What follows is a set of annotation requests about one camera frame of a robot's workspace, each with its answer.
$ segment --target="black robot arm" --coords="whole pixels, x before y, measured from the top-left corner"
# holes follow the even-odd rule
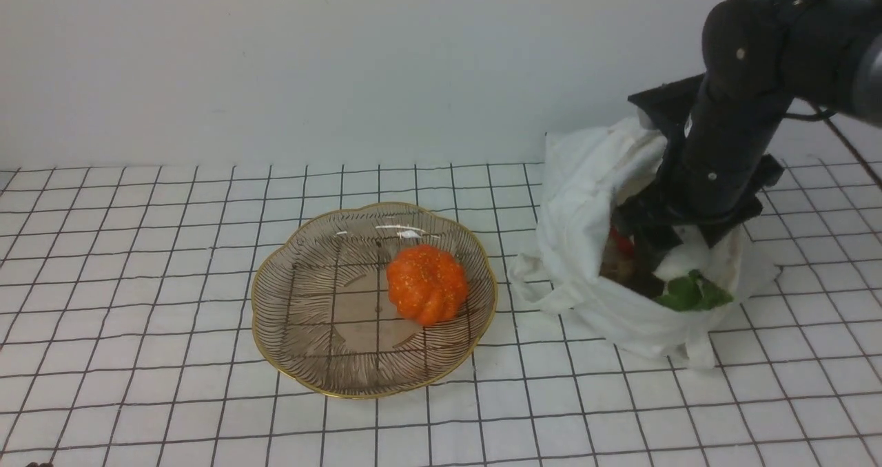
[[[759,215],[756,194],[783,171],[766,148],[794,98],[882,125],[879,0],[726,0],[702,50],[705,74],[629,97],[668,139],[655,181],[612,218],[646,269],[679,245],[672,226],[713,245]]]

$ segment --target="cable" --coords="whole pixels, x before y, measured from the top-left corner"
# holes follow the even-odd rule
[[[816,123],[818,121],[826,121],[826,119],[831,118],[836,114],[835,110],[832,109],[824,109],[817,114],[793,114],[788,112],[784,114],[785,119],[794,119],[795,121],[805,121],[807,123]]]

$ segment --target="toy pumpkin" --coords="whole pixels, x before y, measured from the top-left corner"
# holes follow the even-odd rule
[[[387,267],[389,301],[405,319],[431,326],[453,319],[469,295],[466,270],[432,245],[402,250]]]

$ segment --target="gold rim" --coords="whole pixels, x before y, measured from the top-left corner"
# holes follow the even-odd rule
[[[447,369],[446,371],[444,371],[441,374],[438,374],[438,376],[435,376],[434,378],[432,378],[430,380],[426,380],[425,382],[420,382],[415,385],[408,386],[407,388],[395,389],[394,391],[387,391],[387,392],[383,392],[383,393],[377,393],[374,395],[343,395],[343,394],[334,393],[331,391],[325,391],[324,389],[318,388],[318,386],[313,386],[311,383],[305,382],[304,380],[299,379],[294,374],[289,373],[286,370],[282,369],[278,365],[278,363],[276,363],[273,360],[273,358],[270,358],[268,356],[267,349],[264,347],[264,344],[258,339],[258,336],[256,335],[256,332],[254,330],[254,320],[256,319],[256,307],[254,304],[254,302],[255,302],[254,287],[256,285],[256,279],[258,279],[259,276],[261,276],[261,273],[263,272],[264,267],[267,266],[268,261],[271,260],[271,258],[273,258],[274,256],[276,256],[276,254],[279,251],[288,247],[289,244],[291,243],[291,241],[294,239],[297,232],[299,232],[300,229],[303,229],[306,226],[308,226],[309,223],[317,221],[318,219],[321,219],[322,217],[327,217],[327,216],[331,216],[334,214],[339,214],[341,212],[343,212],[343,213],[345,213],[345,212],[358,212],[358,211],[362,211],[362,210],[366,210],[366,209],[374,209],[374,207],[379,207],[379,206],[383,206],[383,205],[399,205],[399,206],[405,206],[405,207],[413,207],[413,209],[416,209],[421,213],[428,214],[429,216],[433,216],[435,219],[438,219],[442,222],[447,222],[447,223],[451,223],[451,225],[455,225],[457,228],[460,228],[463,231],[465,231],[466,235],[468,235],[469,237],[472,237],[472,239],[475,241],[475,244],[478,245],[478,248],[481,249],[484,267],[486,267],[487,272],[489,273],[489,276],[491,277],[491,281],[493,282],[493,304],[491,307],[491,313],[489,314],[489,317],[487,318],[487,322],[484,323],[484,326],[481,329],[478,329],[478,333],[477,333],[477,336],[475,337],[475,341],[473,341],[472,345],[470,345],[469,348],[463,353],[460,360],[458,360],[456,362],[456,364],[453,364],[453,366],[450,366],[449,369]],[[267,362],[269,362],[269,364],[271,364],[271,366],[273,366],[278,372],[285,374],[287,377],[300,383],[300,385],[304,386],[305,388],[308,388],[310,391],[315,391],[316,393],[320,393],[322,395],[325,395],[325,397],[347,398],[350,400],[371,400],[371,399],[375,399],[375,398],[391,397],[391,395],[397,395],[399,393],[405,393],[407,391],[414,391],[415,389],[424,388],[425,386],[431,385],[434,382],[438,382],[438,380],[444,379],[444,377],[446,377],[448,374],[452,373],[454,370],[458,369],[461,366],[461,364],[463,364],[463,362],[468,360],[469,357],[471,357],[471,355],[473,354],[473,352],[475,352],[475,348],[478,346],[478,342],[481,341],[481,338],[483,338],[483,335],[487,332],[487,329],[489,328],[489,326],[493,322],[493,318],[495,317],[495,310],[497,309],[497,305],[499,302],[499,281],[495,277],[495,273],[493,272],[493,267],[491,266],[491,261],[489,261],[489,257],[487,256],[487,251],[484,249],[484,245],[481,243],[481,240],[478,239],[477,235],[475,235],[471,231],[471,229],[466,228],[465,226],[461,225],[459,222],[453,221],[452,219],[448,219],[447,217],[444,217],[444,216],[439,216],[438,214],[431,212],[431,210],[423,209],[423,207],[420,207],[418,205],[413,205],[412,203],[401,203],[400,201],[384,201],[383,203],[373,203],[371,205],[367,205],[364,207],[357,207],[357,209],[331,210],[330,212],[324,213],[320,216],[315,216],[312,219],[309,219],[309,221],[298,226],[297,229],[295,229],[295,231],[293,233],[291,233],[291,235],[287,239],[287,241],[283,245],[281,245],[281,247],[276,248],[273,251],[273,253],[269,254],[260,263],[260,267],[258,267],[258,270],[256,270],[256,273],[254,274],[254,278],[252,278],[251,295],[252,295],[252,338],[254,339],[254,344],[256,345],[256,347],[258,347],[258,351],[260,352],[260,354],[264,358],[264,360],[267,360]]]

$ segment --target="green leaf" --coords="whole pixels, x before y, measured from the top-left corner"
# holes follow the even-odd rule
[[[677,312],[711,310],[734,300],[728,291],[704,278],[697,270],[668,281],[667,288],[667,292],[655,301]]]

